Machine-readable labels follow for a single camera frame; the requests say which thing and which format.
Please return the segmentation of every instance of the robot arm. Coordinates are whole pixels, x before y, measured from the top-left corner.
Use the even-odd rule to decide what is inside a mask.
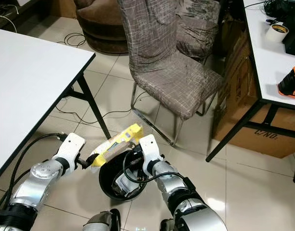
[[[154,136],[148,135],[139,142],[133,154],[143,155],[141,159],[144,161],[143,171],[146,175],[158,176],[156,182],[174,218],[174,228],[179,231],[227,231],[221,218],[204,203],[188,178],[168,173],[178,172],[160,156]],[[31,168],[29,177],[13,195],[7,208],[0,210],[0,231],[30,231],[49,195],[50,187],[61,176],[72,173],[77,168],[77,163],[81,164],[82,168],[87,168],[96,158],[95,155],[86,161],[79,158],[84,144],[83,138],[70,133],[51,160]],[[83,230],[119,231],[120,227],[119,212],[113,209],[91,218],[83,226]]]
[[[160,156],[153,135],[145,136],[139,142],[144,157],[145,174],[157,176],[165,172],[177,173],[177,170]],[[155,181],[174,218],[177,230],[227,231],[222,219],[202,200],[189,178],[166,175]]]
[[[70,133],[51,160],[34,165],[29,177],[14,193],[5,210],[0,210],[0,230],[29,231],[51,186],[72,173],[85,139]]]

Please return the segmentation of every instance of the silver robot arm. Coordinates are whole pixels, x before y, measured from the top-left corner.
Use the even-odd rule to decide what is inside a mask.
[[[14,193],[8,206],[0,210],[0,231],[29,231],[49,195],[51,186],[76,169],[85,139],[70,133],[51,160],[34,165],[29,177]]]
[[[165,172],[178,172],[160,156],[153,135],[139,141],[144,157],[143,171],[148,176]],[[155,180],[178,231],[227,231],[222,219],[196,192],[189,178],[175,175],[161,176]]]

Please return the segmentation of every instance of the black bucket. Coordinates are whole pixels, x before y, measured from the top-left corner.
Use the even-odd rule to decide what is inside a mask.
[[[128,152],[123,152],[120,155],[116,156],[112,160],[110,160],[108,163],[105,163],[102,165],[102,167],[99,170],[99,184],[103,192],[110,197],[111,199],[117,200],[117,201],[128,201],[132,200],[135,197],[137,197],[145,188],[147,185],[141,184],[140,189],[130,195],[130,196],[123,196],[123,195],[116,195],[115,192],[112,189],[112,183],[115,179],[115,177],[120,174],[120,172],[123,170],[123,160]],[[126,160],[126,166],[130,164],[131,161],[135,160],[137,157],[134,155],[128,156]],[[132,170],[135,169],[142,169],[142,164],[136,164],[132,167]]]

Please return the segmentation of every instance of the white table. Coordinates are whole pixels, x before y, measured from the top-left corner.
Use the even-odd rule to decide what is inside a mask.
[[[243,0],[243,2],[244,6],[248,6],[262,1]],[[249,6],[244,10],[257,73],[256,83],[258,100],[207,156],[207,162],[210,162],[243,127],[295,138],[295,131],[271,126],[271,122],[279,107],[295,110],[295,99],[280,95],[277,88],[277,84],[280,83],[292,70],[292,67],[295,66],[295,56],[287,54],[282,43],[275,43],[265,39],[266,31],[270,27],[266,23],[266,20],[271,18],[266,16],[263,4]],[[271,104],[271,107],[264,122],[262,124],[251,122],[251,118],[262,106],[268,103]]]
[[[244,0],[244,6],[258,2],[261,0]],[[287,54],[283,43],[266,40],[270,25],[265,21],[271,18],[265,15],[263,4],[247,7],[245,14],[261,98],[269,103],[295,107],[295,99],[280,95],[276,87],[295,66],[295,55]]]
[[[0,175],[66,95],[87,100],[110,134],[84,79],[95,54],[0,30]],[[83,93],[71,86],[78,81]]]

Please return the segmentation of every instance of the power cord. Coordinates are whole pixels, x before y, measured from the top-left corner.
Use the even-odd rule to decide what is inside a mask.
[[[136,98],[136,100],[134,101],[134,105],[135,105],[135,103],[137,102],[137,100],[138,100],[138,98],[143,94],[143,93],[146,93],[145,91],[144,92],[142,92],[141,94],[139,94],[138,95],[138,97]],[[60,110],[57,106],[55,106],[55,108],[59,111],[59,113],[66,113],[66,114],[73,114],[73,115],[75,115],[76,117],[78,117],[79,119],[80,119],[80,122],[81,121],[83,121],[84,123],[86,123],[86,124],[94,124],[94,123],[97,123],[98,122],[98,120],[97,121],[95,121],[95,122],[87,122],[87,121],[84,121],[76,112],[64,112],[64,111],[62,111],[62,110]],[[114,112],[118,112],[118,113],[126,113],[126,112],[130,112],[132,109],[129,109],[129,110],[127,110],[127,111],[111,111],[111,112],[108,112],[108,113],[106,113],[106,114],[104,114],[103,116],[102,116],[102,118],[104,118],[106,115],[108,115],[108,114],[110,114],[110,113],[114,113]]]
[[[12,6],[12,7],[15,7],[15,8],[16,8],[16,12],[17,12],[17,14],[19,14],[18,7],[17,7],[16,5],[8,4],[8,5],[6,5],[6,6]]]
[[[19,182],[19,180],[21,180],[21,178],[22,177],[24,177],[27,173],[29,173],[30,172],[30,170],[31,169],[28,169],[28,170],[26,170],[25,172],[23,172],[15,181],[14,181],[14,185],[16,185],[18,182]],[[7,194],[8,194],[8,192],[9,192],[9,189],[4,193],[4,195],[3,195],[3,197],[0,199],[0,207],[1,207],[1,205],[3,204],[3,201],[5,200],[5,198],[6,198],[6,196],[7,196]]]
[[[264,2],[264,11],[269,17],[275,18],[267,19],[270,24],[284,22],[292,10],[292,5],[288,0],[267,0]]]
[[[248,6],[245,6],[244,9],[246,9],[246,8],[249,7],[249,6],[254,6],[254,5],[262,4],[262,3],[264,3],[264,2],[266,2],[266,1],[262,1],[262,2],[258,2],[258,3],[250,4],[250,5],[248,5]]]
[[[21,153],[19,159],[17,160],[17,163],[13,169],[13,173],[12,173],[12,177],[11,177],[11,180],[10,180],[10,184],[9,184],[9,188],[8,188],[8,191],[7,191],[7,194],[6,194],[6,200],[5,200],[5,204],[4,204],[4,209],[7,207],[9,201],[10,201],[10,198],[12,196],[12,192],[13,192],[13,187],[15,185],[15,176],[16,176],[16,173],[18,171],[18,168],[19,168],[19,165],[23,159],[23,157],[25,156],[25,154],[27,153],[27,151],[30,149],[30,147],[32,147],[36,142],[40,141],[41,139],[44,139],[44,138],[47,138],[47,137],[51,137],[51,136],[57,136],[60,140],[65,140],[65,138],[67,137],[66,134],[64,133],[49,133],[49,134],[46,134],[46,135],[43,135],[43,136],[40,136],[38,138],[36,138],[35,140],[33,140]]]
[[[125,158],[124,158],[124,160],[123,160],[123,173],[124,173],[124,175],[126,176],[126,178],[127,178],[128,180],[130,180],[131,182],[134,182],[134,183],[137,183],[137,184],[149,183],[149,182],[151,182],[151,181],[153,181],[153,180],[155,180],[155,179],[157,179],[157,178],[159,178],[159,177],[168,176],[168,175],[175,175],[175,176],[178,176],[179,178],[181,178],[181,179],[183,179],[183,180],[184,180],[184,178],[185,178],[185,177],[183,177],[181,174],[179,174],[179,173],[177,173],[177,172],[163,172],[163,173],[160,173],[160,174],[158,174],[158,175],[156,175],[156,176],[154,176],[154,177],[152,177],[152,178],[150,178],[150,179],[147,179],[147,180],[134,180],[133,178],[131,178],[131,177],[127,174],[127,172],[126,172],[127,167],[125,167],[126,159],[127,159],[127,157],[129,156],[130,153],[131,153],[131,152],[128,152],[128,153],[125,155]]]
[[[83,37],[83,40],[80,41],[79,43],[77,44],[71,44],[69,42],[69,40],[71,38],[74,38],[74,37]],[[86,42],[86,39],[85,39],[85,36],[81,33],[78,33],[78,32],[74,32],[74,33],[69,33],[68,35],[65,36],[64,38],[64,41],[60,41],[60,42],[57,42],[57,43],[62,43],[64,45],[68,45],[68,46],[71,46],[71,47],[76,47],[78,48],[79,46],[83,45],[84,43]]]
[[[9,18],[7,18],[7,17],[5,17],[5,16],[2,16],[2,15],[0,15],[0,18],[4,18],[4,19],[6,19],[7,21],[9,21],[9,22],[13,25],[13,28],[14,28],[15,32],[17,33],[17,28],[16,28],[16,26],[14,25],[14,23],[13,23]]]

